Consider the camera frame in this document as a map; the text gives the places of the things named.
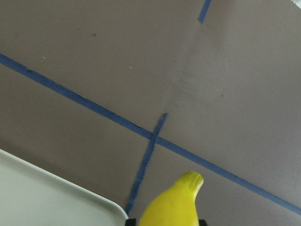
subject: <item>white container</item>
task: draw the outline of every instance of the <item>white container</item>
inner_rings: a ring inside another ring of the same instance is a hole
[[[0,226],[124,226],[114,202],[0,149]]]

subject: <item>short blue tape strip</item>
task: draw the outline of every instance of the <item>short blue tape strip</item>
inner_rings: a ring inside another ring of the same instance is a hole
[[[299,207],[269,193],[266,190],[263,190],[262,188],[259,188],[258,186],[254,185],[254,184],[251,184],[250,182],[248,182],[246,180],[243,180],[242,178],[240,178],[240,177],[210,163],[209,161],[171,143],[168,140],[165,140],[161,137],[155,136],[155,133],[152,134],[151,132],[147,131],[146,129],[143,129],[143,128],[138,127],[137,125],[133,124],[129,120],[122,118],[121,116],[105,109],[104,107],[101,107],[100,105],[98,105],[90,100],[82,98],[80,95],[76,94],[75,92],[73,92],[59,84],[56,84],[54,81],[44,77],[43,75],[40,75],[34,71],[28,70],[25,66],[8,58],[7,56],[5,56],[1,53],[0,53],[0,63],[16,72],[21,73],[22,75],[24,75],[32,80],[40,83],[41,85],[52,89],[53,91],[69,98],[70,100],[73,100],[73,101],[79,103],[80,105],[83,105],[84,107],[128,128],[129,130],[141,135],[142,137],[145,137],[149,140],[151,140],[154,137],[157,140],[156,141],[157,144],[183,156],[184,158],[187,158],[187,159],[207,168],[208,170],[211,170],[211,171],[219,174],[220,176],[222,176],[224,178],[227,178],[227,179],[261,195],[264,198],[267,198],[267,199],[279,204],[280,206],[282,206],[286,209],[291,210],[292,212],[295,212],[295,213],[301,215],[301,209]]]
[[[41,85],[52,89],[53,91],[69,98],[70,100],[73,100],[74,102],[92,110],[93,112],[96,112],[96,113],[112,120],[113,122],[116,122],[147,139],[151,139],[152,133],[147,131],[146,129],[143,129],[143,128],[135,125],[134,123],[130,122],[129,120],[115,114],[114,112],[109,111],[108,109],[94,103],[91,100],[81,97],[77,93],[67,89],[64,86],[61,86],[61,85],[55,83],[54,81],[50,80],[49,78],[46,78],[45,76],[43,76],[37,72],[27,69],[27,67],[8,58],[7,56],[5,56],[1,53],[0,53],[0,63],[5,65],[6,67],[9,67],[10,69],[12,69],[16,72],[21,73],[22,75],[24,75],[26,77],[38,82]]]
[[[198,16],[198,21],[202,24],[205,20],[205,17],[206,17],[206,14],[207,14],[207,11],[209,9],[209,6],[210,6],[210,3],[211,3],[211,0],[205,0],[204,2],[204,5],[202,7],[202,10],[201,10],[201,13],[199,14]]]
[[[151,137],[150,142],[147,146],[147,149],[146,149],[146,152],[145,152],[144,157],[142,159],[140,168],[137,172],[137,175],[136,175],[135,181],[133,183],[133,186],[132,186],[132,189],[131,189],[131,192],[130,192],[130,196],[128,198],[126,208],[125,208],[125,211],[126,211],[128,216],[131,214],[131,212],[133,210],[133,207],[134,207],[134,204],[135,204],[135,201],[136,201],[136,197],[137,197],[138,192],[139,192],[140,185],[141,185],[141,183],[143,181],[143,178],[144,178],[144,175],[145,175],[146,168],[147,168],[147,166],[148,166],[148,164],[151,160],[152,153],[155,149],[155,144],[157,142],[159,133],[160,133],[160,131],[161,131],[163,125],[164,125],[166,117],[167,117],[167,114],[164,114],[161,117],[161,119],[159,120],[159,122],[158,122],[158,124],[155,128],[154,134]]]
[[[208,170],[211,170],[211,171],[219,174],[220,176],[222,176],[224,178],[227,178],[227,179],[235,182],[236,184],[239,184],[239,185],[241,185],[241,186],[243,186],[243,187],[259,194],[259,195],[261,195],[262,197],[267,198],[267,199],[279,204],[280,206],[282,206],[284,208],[287,208],[287,209],[301,215],[301,209],[299,207],[297,207],[297,206],[295,206],[295,205],[293,205],[293,204],[291,204],[291,203],[289,203],[289,202],[273,195],[272,193],[270,193],[266,190],[263,190],[262,188],[260,188],[256,185],[254,185],[254,184],[252,184],[252,183],[250,183],[250,182],[248,182],[248,181],[246,181],[246,180],[244,180],[244,179],[242,179],[242,178],[240,178],[240,177],[224,170],[223,168],[218,167],[218,166],[214,165],[213,163],[211,163],[211,162],[209,162],[209,161],[207,161],[207,160],[205,160],[205,159],[203,159],[203,158],[201,158],[201,157],[199,157],[199,156],[197,156],[197,155],[195,155],[195,154],[193,154],[193,153],[191,153],[191,152],[189,152],[189,151],[187,151],[187,150],[185,150],[185,149],[183,149],[183,148],[181,148],[181,147],[179,147],[179,146],[177,146],[177,145],[175,145],[171,142],[169,142],[168,140],[165,140],[165,139],[159,137],[157,143],[159,145],[161,145],[161,146],[163,146],[163,147],[165,147],[165,148],[167,148],[167,149],[169,149],[169,150],[171,150],[171,151],[173,151],[173,152],[175,152],[175,153],[177,153],[177,154],[179,154],[179,155],[181,155],[181,156],[183,156],[183,157],[185,157],[185,158],[187,158],[187,159],[189,159],[189,160],[191,160],[191,161],[193,161],[193,162],[195,162],[195,163],[197,163],[197,164],[199,164],[199,165],[201,165],[205,168],[207,168]]]

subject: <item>blue line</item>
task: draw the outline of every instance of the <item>blue line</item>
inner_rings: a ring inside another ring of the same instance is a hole
[[[7,56],[4,56],[3,54],[0,54],[0,63],[16,72],[21,73],[22,75],[24,75],[32,80],[40,83],[41,85],[52,89],[53,91],[69,98],[70,100],[73,100],[73,101],[79,103],[80,105],[83,105],[84,107],[86,107],[86,108],[88,108],[116,123],[119,123],[120,125],[128,128],[129,130],[131,130],[149,140],[151,140],[153,137],[155,137],[155,134],[152,134],[151,132],[147,131],[146,129],[138,127],[137,125],[133,124],[129,120],[122,118],[121,116],[105,109],[104,107],[102,107],[90,100],[82,98],[80,95],[76,94],[75,92],[73,92],[59,84],[56,84],[54,81],[44,77],[43,75],[40,75],[34,71],[28,70],[25,66],[8,58]],[[246,180],[243,180],[242,178],[210,163],[209,161],[171,143],[170,141],[167,141],[161,137],[158,137],[156,143],[183,156],[184,158],[187,158],[187,159],[219,174],[220,176],[222,176],[224,178],[227,178],[227,179],[261,195],[264,198],[267,198],[267,199],[279,204],[280,206],[282,206],[286,209],[291,210],[292,212],[295,212],[295,213],[301,215],[301,209],[299,207],[269,193],[266,190],[263,190],[262,188],[254,185]]]
[[[108,109],[94,103],[91,100],[81,97],[77,93],[67,89],[64,86],[61,86],[61,85],[55,83],[54,81],[50,80],[49,78],[46,78],[45,76],[43,76],[37,72],[27,69],[27,67],[8,58],[7,56],[5,56],[1,53],[0,53],[0,63],[5,65],[6,67],[9,67],[10,69],[12,69],[16,72],[21,73],[22,75],[26,76],[27,78],[30,78],[30,79],[36,81],[37,83],[52,89],[53,91],[69,98],[70,100],[73,100],[74,102],[92,110],[93,112],[98,113],[98,114],[112,120],[113,122],[116,122],[147,139],[151,139],[152,133],[147,131],[146,129],[135,125],[134,123],[130,122],[129,120],[115,114],[114,112],[109,111]]]
[[[126,208],[125,208],[125,211],[126,211],[128,216],[131,214],[132,209],[134,207],[136,197],[137,197],[138,192],[139,192],[140,185],[141,185],[141,183],[143,181],[143,178],[144,178],[144,175],[145,175],[146,168],[147,168],[147,166],[148,166],[148,164],[151,160],[151,155],[154,151],[155,144],[156,144],[158,136],[159,136],[159,132],[161,131],[161,129],[164,125],[166,117],[167,117],[167,114],[164,114],[161,117],[161,119],[159,120],[159,122],[158,122],[158,124],[155,128],[154,134],[153,134],[152,138],[150,139],[150,142],[147,146],[147,149],[146,149],[146,152],[145,152],[144,157],[142,159],[140,168],[137,172],[136,179],[133,183],[133,186],[132,186],[132,189],[131,189],[131,192],[130,192],[130,196],[128,198]]]
[[[207,11],[209,9],[211,0],[205,0],[204,5],[202,7],[201,13],[198,16],[198,21],[202,24],[205,20],[205,16],[207,14]]]
[[[223,169],[221,167],[218,167],[218,166],[214,165],[213,163],[211,163],[211,162],[209,162],[209,161],[207,161],[207,160],[205,160],[205,159],[203,159],[203,158],[201,158],[201,157],[199,157],[199,156],[197,156],[197,155],[195,155],[195,154],[193,154],[193,153],[191,153],[191,152],[189,152],[189,151],[187,151],[187,150],[185,150],[185,149],[183,149],[183,148],[181,148],[181,147],[179,147],[179,146],[177,146],[173,143],[171,143],[170,141],[159,137],[157,143],[159,145],[161,145],[161,146],[163,146],[163,147],[165,147],[165,148],[167,148],[167,149],[169,149],[169,150],[171,150],[171,151],[173,151],[173,152],[175,152],[175,153],[177,153],[177,154],[179,154],[179,155],[181,155],[181,156],[183,156],[183,157],[185,157],[185,158],[187,158],[187,159],[189,159],[189,160],[191,160],[191,161],[193,161],[193,162],[195,162],[195,163],[197,163],[197,164],[199,164],[199,165],[201,165],[205,168],[207,168],[208,170],[211,170],[211,171],[217,173],[218,175],[233,181],[236,184],[239,184],[242,187],[245,187],[245,188],[261,195],[262,197],[267,198],[267,199],[271,200],[272,202],[275,202],[275,203],[279,204],[280,206],[282,206],[284,208],[287,208],[287,209],[291,210],[292,212],[295,212],[295,213],[301,215],[301,209],[299,207],[297,207],[297,206],[295,206],[295,205],[293,205],[293,204],[291,204],[291,203],[289,203],[289,202],[273,195],[272,193],[270,193],[270,192],[268,192],[268,191],[266,191],[266,190],[264,190],[264,189],[262,189],[262,188],[260,188],[256,185],[254,185],[254,184],[252,184],[252,183],[250,183],[250,182],[248,182],[248,181],[246,181],[246,180],[244,180],[244,179],[242,179],[242,178],[226,171],[225,169]]]

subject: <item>toy banana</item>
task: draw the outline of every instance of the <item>toy banana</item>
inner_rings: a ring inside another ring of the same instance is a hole
[[[139,226],[198,226],[195,199],[203,182],[196,172],[182,174],[149,204]]]

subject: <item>long blue tape strip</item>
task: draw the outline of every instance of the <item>long blue tape strip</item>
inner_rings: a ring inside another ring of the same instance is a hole
[[[56,84],[54,81],[34,72],[34,71],[31,71],[31,70],[28,70],[25,66],[21,65],[20,63],[8,58],[7,56],[3,55],[3,54],[0,54],[0,63],[7,66],[8,68],[16,71],[16,72],[19,72],[21,73],[22,75],[40,83],[41,85],[44,85],[50,89],[52,89],[53,91],[79,103],[80,105],[83,105],[84,107],[87,107],[88,109],[130,129],[131,131],[141,135],[142,137],[145,137],[149,140],[152,139],[153,137],[153,133],[147,131],[146,129],[143,129],[135,124],[133,124],[132,122],[130,122],[129,120],[125,119],[125,118],[122,118],[121,116],[105,109],[104,107],[101,107],[100,105],[90,101],[90,100],[87,100],[87,99],[84,99],[82,98],[80,95],[74,93],[73,91],[61,86],[61,85],[58,85]],[[157,144],[183,156],[184,158],[187,158],[217,174],[219,174],[220,176],[224,177],[224,178],[227,178],[259,195],[261,195],[262,197],[264,198],[267,198],[277,204],[279,204],[280,206],[288,209],[288,210],[291,210],[292,212],[295,212],[299,215],[301,215],[301,208],[273,195],[272,193],[269,193],[268,191],[266,190],[263,190],[262,188],[246,181],[246,180],[243,180],[242,178],[210,163],[209,161],[171,143],[170,141],[168,140],[165,140],[161,137],[158,137],[157,139]]]
[[[204,5],[202,7],[202,10],[201,10],[201,13],[199,14],[198,16],[198,21],[202,24],[205,20],[205,17],[206,17],[206,14],[207,14],[207,11],[209,9],[209,6],[210,6],[210,3],[211,3],[211,0],[205,0],[204,2]]]
[[[160,133],[162,127],[163,127],[163,124],[165,122],[166,117],[167,117],[167,114],[164,114],[161,117],[161,119],[159,120],[159,122],[158,122],[158,124],[155,128],[155,131],[153,133],[153,136],[150,139],[150,142],[147,146],[147,149],[146,149],[146,152],[145,152],[144,157],[142,159],[140,168],[137,172],[137,175],[136,175],[135,181],[133,183],[133,186],[132,186],[132,189],[131,189],[131,192],[130,192],[130,196],[128,198],[126,208],[125,208],[125,211],[126,211],[128,216],[131,214],[132,209],[134,207],[134,204],[135,204],[138,192],[139,192],[140,185],[141,185],[141,183],[143,181],[143,178],[144,178],[144,175],[145,175],[146,168],[147,168],[147,166],[148,166],[148,164],[151,160],[151,156],[152,156],[152,153],[154,151],[155,144],[157,142],[159,133]]]
[[[129,120],[115,114],[114,112],[109,111],[108,109],[94,103],[91,100],[81,97],[77,93],[67,89],[64,86],[61,86],[61,85],[55,83],[51,79],[46,78],[45,76],[43,76],[37,72],[27,69],[27,67],[8,58],[7,56],[5,56],[1,53],[0,53],[0,63],[5,65],[6,67],[9,67],[10,69],[12,69],[16,72],[21,73],[24,76],[36,81],[37,83],[52,89],[53,91],[69,98],[70,100],[73,100],[74,102],[92,110],[93,112],[96,112],[96,113],[112,120],[113,122],[116,122],[147,139],[151,139],[152,133],[147,131],[146,129],[135,125],[134,123],[130,122]]]

